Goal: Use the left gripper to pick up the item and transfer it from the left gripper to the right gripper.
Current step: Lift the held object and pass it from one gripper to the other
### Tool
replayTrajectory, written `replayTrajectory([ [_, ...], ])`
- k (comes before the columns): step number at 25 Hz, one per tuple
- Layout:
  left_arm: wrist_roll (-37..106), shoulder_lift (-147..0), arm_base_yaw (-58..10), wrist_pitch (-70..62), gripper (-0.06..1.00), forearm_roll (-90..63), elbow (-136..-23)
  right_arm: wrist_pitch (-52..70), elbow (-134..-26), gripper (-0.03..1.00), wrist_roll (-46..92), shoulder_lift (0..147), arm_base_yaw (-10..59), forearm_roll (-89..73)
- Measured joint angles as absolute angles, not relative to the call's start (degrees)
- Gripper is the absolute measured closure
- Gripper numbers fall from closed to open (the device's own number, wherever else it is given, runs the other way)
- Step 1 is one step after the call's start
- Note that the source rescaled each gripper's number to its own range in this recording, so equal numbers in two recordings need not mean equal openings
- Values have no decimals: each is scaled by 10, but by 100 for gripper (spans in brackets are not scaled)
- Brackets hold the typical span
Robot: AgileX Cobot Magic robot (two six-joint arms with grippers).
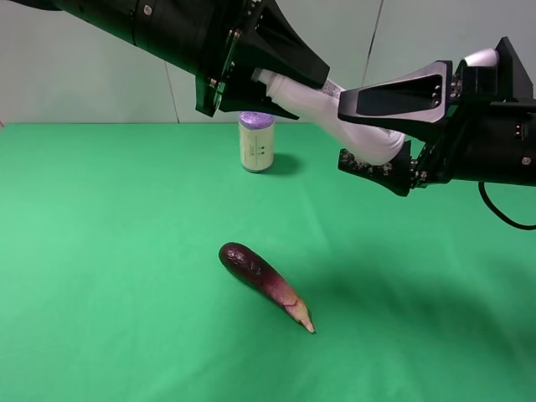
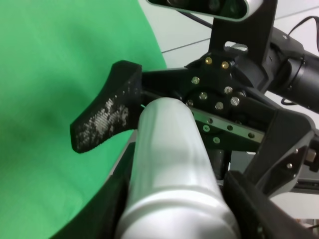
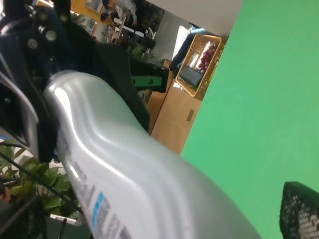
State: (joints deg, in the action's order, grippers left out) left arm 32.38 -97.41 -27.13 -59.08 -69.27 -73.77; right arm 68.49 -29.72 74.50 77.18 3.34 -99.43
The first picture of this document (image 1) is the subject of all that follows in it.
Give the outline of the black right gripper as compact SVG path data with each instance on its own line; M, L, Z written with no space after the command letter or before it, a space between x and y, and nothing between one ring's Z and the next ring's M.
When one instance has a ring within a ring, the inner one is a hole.
M405 141L382 165L341 149L338 169L400 197L407 197L411 189L451 180L534 186L535 99L463 101L456 94L456 82L452 62L437 60L397 79L342 92L342 121L409 136L441 136L425 145L417 159L411 156L411 141Z

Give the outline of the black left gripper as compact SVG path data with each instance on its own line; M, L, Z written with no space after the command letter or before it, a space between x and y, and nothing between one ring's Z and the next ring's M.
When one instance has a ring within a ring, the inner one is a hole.
M297 121L252 79L255 71L270 70L313 89L322 88L329 74L275 1L196 1L194 24L196 110L207 116L254 111Z

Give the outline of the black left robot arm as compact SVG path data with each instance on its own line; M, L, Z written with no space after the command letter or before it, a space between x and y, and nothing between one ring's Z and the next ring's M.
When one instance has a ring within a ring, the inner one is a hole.
M195 77L196 110L259 111L294 119L266 86L270 70L314 90L329 66L301 39L277 2L243 0L54 0L24 6L69 13Z

